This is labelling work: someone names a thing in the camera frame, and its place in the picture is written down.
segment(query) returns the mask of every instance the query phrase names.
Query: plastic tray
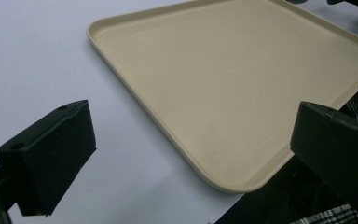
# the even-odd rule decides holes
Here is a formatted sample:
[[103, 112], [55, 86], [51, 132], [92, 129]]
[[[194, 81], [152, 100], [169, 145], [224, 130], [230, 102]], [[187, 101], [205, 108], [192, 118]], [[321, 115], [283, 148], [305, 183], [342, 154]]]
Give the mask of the plastic tray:
[[243, 193], [291, 157], [300, 101], [358, 91], [358, 36], [281, 0], [201, 0], [102, 19], [89, 39], [197, 173]]

